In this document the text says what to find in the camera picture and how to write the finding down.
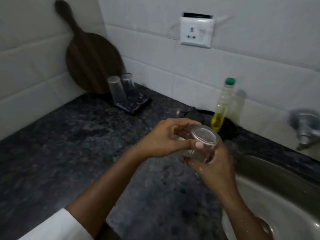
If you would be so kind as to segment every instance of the faucet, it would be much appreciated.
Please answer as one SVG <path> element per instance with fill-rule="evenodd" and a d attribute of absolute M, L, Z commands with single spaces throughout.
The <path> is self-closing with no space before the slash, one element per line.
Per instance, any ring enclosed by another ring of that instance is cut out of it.
<path fill-rule="evenodd" d="M 310 148 L 320 142 L 320 115 L 309 109 L 290 112 L 289 125 L 297 131 L 297 151 Z"/>

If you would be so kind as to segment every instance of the person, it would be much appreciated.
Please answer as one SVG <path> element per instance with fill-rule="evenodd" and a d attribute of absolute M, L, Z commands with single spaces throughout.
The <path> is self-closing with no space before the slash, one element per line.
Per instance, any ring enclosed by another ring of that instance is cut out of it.
<path fill-rule="evenodd" d="M 187 118 L 161 121 L 65 209 L 59 210 L 21 240 L 96 238 L 111 209 L 145 160 L 204 147 L 197 140 L 178 141 L 173 138 L 174 134 L 183 134 L 184 128 L 198 124 Z M 200 175 L 205 185 L 221 201 L 238 240 L 271 240 L 238 192 L 233 157 L 222 141 L 216 145 L 213 159 L 209 163 L 204 164 L 191 158 L 183 158 L 182 161 Z"/>

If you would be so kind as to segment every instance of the cutting board handle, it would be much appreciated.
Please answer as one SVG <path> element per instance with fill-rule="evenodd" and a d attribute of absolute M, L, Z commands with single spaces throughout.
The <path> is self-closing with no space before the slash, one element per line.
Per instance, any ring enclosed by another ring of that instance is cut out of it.
<path fill-rule="evenodd" d="M 56 0 L 54 2 L 56 12 L 69 24 L 74 34 L 82 31 L 73 17 L 70 5 L 64 0 Z"/>

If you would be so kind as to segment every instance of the sink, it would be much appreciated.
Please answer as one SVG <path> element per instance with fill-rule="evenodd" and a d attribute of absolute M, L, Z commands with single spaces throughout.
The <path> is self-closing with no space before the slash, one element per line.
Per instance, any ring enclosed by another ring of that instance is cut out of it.
<path fill-rule="evenodd" d="M 320 185 L 254 156 L 238 160 L 239 192 L 274 240 L 320 240 Z M 236 240 L 226 212 L 222 226 Z"/>

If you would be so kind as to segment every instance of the forearm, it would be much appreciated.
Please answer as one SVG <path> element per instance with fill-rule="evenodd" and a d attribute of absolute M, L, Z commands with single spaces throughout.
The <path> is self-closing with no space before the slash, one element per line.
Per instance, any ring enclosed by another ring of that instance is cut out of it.
<path fill-rule="evenodd" d="M 258 224 L 254 214 L 243 202 L 237 190 L 222 196 L 220 200 L 237 240 L 271 240 Z"/>
<path fill-rule="evenodd" d="M 96 182 L 66 207 L 66 210 L 93 238 L 98 234 L 106 217 L 143 160 L 135 146 L 129 149 Z"/>

